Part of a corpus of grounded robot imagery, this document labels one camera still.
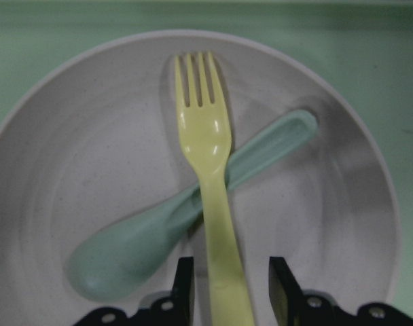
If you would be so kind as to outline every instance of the white plate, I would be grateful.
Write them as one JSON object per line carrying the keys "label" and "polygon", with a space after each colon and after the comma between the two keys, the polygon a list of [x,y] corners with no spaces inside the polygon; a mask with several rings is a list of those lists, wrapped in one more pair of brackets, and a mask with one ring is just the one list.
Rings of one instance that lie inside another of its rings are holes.
{"label": "white plate", "polygon": [[[179,150],[171,59],[197,50],[217,58],[236,147],[292,109],[307,108],[320,123],[308,145],[230,195],[258,325],[276,325],[271,255],[287,259],[304,289],[328,292],[351,312],[392,296],[397,205],[380,152],[349,105],[266,46],[160,31],[74,58],[35,86],[0,129],[0,325],[71,325],[101,306],[70,288],[62,272],[70,252],[195,182]],[[115,305],[134,314],[139,298],[170,289],[182,255],[196,259],[194,324],[209,325],[202,228]]]}

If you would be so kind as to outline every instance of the fork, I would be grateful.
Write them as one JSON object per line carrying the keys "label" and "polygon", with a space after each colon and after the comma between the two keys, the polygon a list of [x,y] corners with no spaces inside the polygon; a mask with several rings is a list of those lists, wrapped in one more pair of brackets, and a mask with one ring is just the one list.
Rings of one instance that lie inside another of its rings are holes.
{"label": "fork", "polygon": [[[212,325],[253,326],[249,291],[225,186],[225,167],[232,143],[226,102],[213,55],[208,52],[208,65],[205,65],[202,52],[197,57],[200,96],[195,81],[194,58],[187,54],[189,102],[185,101],[178,56],[175,58],[175,99],[181,150],[200,184]],[[210,84],[205,67],[209,68]]]}

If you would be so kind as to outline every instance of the fork handle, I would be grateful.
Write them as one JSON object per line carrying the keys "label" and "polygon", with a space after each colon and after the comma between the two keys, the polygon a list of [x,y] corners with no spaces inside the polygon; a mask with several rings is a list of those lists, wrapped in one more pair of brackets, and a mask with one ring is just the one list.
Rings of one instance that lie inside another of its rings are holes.
{"label": "fork handle", "polygon": [[254,326],[224,183],[224,170],[200,179],[213,326]]}

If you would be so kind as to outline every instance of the green tray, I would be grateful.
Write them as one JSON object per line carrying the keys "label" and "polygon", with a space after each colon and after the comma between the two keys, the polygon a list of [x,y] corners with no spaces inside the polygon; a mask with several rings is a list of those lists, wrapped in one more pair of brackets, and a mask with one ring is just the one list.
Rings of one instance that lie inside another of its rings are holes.
{"label": "green tray", "polygon": [[262,42],[304,63],[354,107],[393,177],[403,234],[393,304],[413,316],[413,2],[0,2],[0,124],[72,56],[160,29]]}

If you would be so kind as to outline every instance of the teal plastic spoon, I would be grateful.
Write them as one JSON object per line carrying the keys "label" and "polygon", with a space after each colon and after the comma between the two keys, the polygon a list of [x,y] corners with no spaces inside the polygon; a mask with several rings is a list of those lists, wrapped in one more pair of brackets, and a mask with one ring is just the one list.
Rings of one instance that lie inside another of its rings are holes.
{"label": "teal plastic spoon", "polygon": [[[232,190],[311,139],[315,117],[305,110],[284,115],[236,150],[226,177]],[[82,296],[111,302],[144,283],[202,212],[199,184],[163,203],[110,225],[74,250],[66,273]]]}

